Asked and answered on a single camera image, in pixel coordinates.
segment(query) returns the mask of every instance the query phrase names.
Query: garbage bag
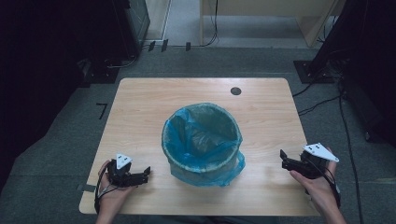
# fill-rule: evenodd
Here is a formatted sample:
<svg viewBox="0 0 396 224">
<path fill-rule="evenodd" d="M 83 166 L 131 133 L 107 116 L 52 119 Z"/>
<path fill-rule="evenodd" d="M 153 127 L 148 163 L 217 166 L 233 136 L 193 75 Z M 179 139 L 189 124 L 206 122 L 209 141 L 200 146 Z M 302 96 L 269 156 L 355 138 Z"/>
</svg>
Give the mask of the garbage bag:
<svg viewBox="0 0 396 224">
<path fill-rule="evenodd" d="M 188 184 L 224 187 L 245 167 L 238 125 L 218 105 L 180 108 L 165 122 L 162 138 L 171 174 Z"/>
</svg>

